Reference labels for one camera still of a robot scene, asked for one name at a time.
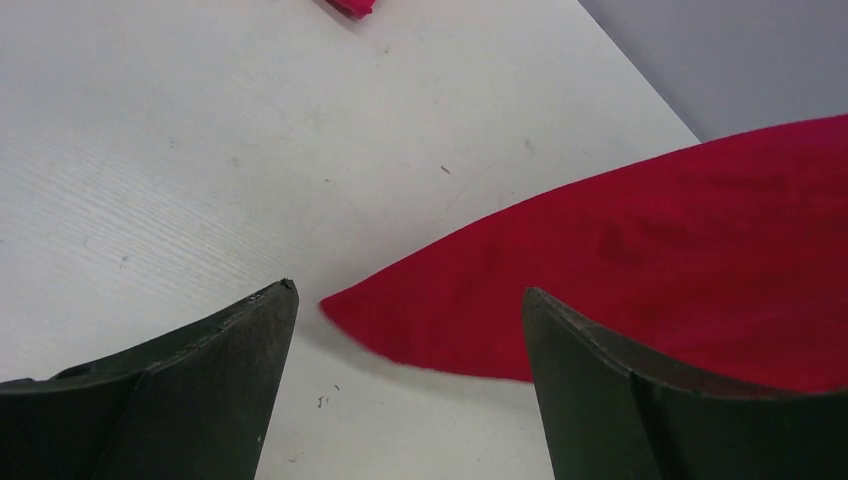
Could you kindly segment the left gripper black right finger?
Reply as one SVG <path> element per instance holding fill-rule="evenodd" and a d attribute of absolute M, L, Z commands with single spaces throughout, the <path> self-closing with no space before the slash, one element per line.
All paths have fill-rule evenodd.
<path fill-rule="evenodd" d="M 558 479 L 843 479 L 847 395 L 680 362 L 528 289 L 523 330 Z"/>

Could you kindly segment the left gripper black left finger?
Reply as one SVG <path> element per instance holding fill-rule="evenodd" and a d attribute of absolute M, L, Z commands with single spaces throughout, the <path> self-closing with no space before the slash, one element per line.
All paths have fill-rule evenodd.
<path fill-rule="evenodd" d="M 283 279 L 46 380 L 1 386 L 5 479 L 251 479 L 298 311 Z"/>

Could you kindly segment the red t-shirt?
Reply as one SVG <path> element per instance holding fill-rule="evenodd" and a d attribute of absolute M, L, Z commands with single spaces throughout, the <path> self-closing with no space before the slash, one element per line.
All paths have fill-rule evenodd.
<path fill-rule="evenodd" d="M 847 384 L 847 119 L 678 150 L 480 219 L 320 307 L 391 361 L 530 381 L 537 287 L 675 359 L 775 388 Z"/>

